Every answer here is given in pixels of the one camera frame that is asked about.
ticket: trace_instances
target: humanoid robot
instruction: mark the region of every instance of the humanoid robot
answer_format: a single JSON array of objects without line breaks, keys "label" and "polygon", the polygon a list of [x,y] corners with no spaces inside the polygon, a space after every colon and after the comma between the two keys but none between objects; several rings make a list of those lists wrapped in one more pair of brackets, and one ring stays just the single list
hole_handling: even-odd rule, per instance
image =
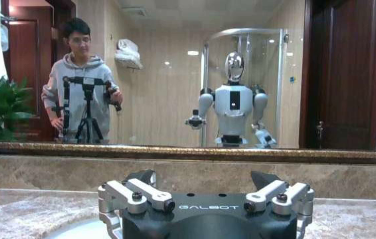
[{"label": "humanoid robot", "polygon": [[268,96],[258,87],[255,92],[240,84],[244,72],[244,59],[238,52],[231,52],[226,60],[226,73],[228,83],[214,92],[211,89],[202,90],[199,98],[199,110],[192,111],[192,117],[186,121],[194,129],[200,129],[206,124],[206,114],[214,105],[219,121],[219,132],[222,137],[215,143],[224,147],[238,147],[247,144],[243,138],[246,134],[247,117],[254,110],[252,129],[259,140],[259,148],[271,148],[276,144],[271,133],[262,122],[263,112],[268,104]]}]

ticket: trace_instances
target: marble backsplash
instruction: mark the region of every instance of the marble backsplash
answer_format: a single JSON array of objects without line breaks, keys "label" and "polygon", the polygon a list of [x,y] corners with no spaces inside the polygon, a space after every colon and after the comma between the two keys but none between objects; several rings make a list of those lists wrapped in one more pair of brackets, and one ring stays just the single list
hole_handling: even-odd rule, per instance
[{"label": "marble backsplash", "polygon": [[0,188],[96,191],[102,182],[143,169],[158,172],[159,188],[170,192],[252,192],[258,170],[310,183],[319,198],[376,199],[376,165],[0,155]]}]

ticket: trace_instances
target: gray hoodie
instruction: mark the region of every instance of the gray hoodie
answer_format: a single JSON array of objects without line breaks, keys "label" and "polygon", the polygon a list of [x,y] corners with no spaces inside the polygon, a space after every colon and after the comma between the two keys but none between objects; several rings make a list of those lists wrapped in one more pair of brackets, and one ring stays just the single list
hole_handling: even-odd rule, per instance
[{"label": "gray hoodie", "polygon": [[[71,60],[72,53],[64,55],[63,59],[59,60],[51,69],[48,84],[43,86],[42,90],[42,100],[44,107],[55,107],[55,102],[59,101],[60,106],[64,102],[64,85],[63,77],[90,77],[100,78],[103,81],[110,81],[112,83],[112,88],[118,88],[114,81],[114,75],[104,64],[104,61],[98,56],[91,56],[88,63],[79,67]],[[94,90],[94,100],[91,102],[91,112],[92,118],[96,119],[104,139],[108,138],[110,131],[110,111],[108,103],[104,98],[106,86],[95,86]],[[70,84],[70,127],[68,136],[74,136],[78,132],[78,126],[82,118],[84,117],[84,112],[87,108],[87,103],[84,100],[84,92],[82,90],[82,85],[71,83]]]}]

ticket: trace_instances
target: marble countertop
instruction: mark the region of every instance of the marble countertop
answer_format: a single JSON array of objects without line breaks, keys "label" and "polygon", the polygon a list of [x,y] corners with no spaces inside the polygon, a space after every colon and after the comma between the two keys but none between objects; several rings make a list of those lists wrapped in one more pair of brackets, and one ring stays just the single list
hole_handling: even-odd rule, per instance
[{"label": "marble countertop", "polygon": [[[0,239],[38,239],[98,217],[92,192],[0,190]],[[307,239],[376,239],[376,200],[316,199]]]}]

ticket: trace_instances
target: shower enclosure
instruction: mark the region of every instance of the shower enclosure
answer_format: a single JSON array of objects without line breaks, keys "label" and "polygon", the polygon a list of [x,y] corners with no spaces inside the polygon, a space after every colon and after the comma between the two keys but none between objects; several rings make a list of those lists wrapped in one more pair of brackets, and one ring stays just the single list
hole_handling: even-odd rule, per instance
[{"label": "shower enclosure", "polygon": [[[227,83],[224,62],[228,53],[238,51],[244,57],[240,82],[248,87],[262,87],[268,95],[268,106],[262,121],[276,141],[280,129],[283,43],[283,29],[236,28],[214,34],[204,43],[202,53],[202,87],[212,90]],[[251,114],[246,125],[246,147],[255,147],[258,143],[252,123]],[[207,125],[200,133],[203,147],[216,146],[218,126],[218,117],[211,109],[207,113]]]}]

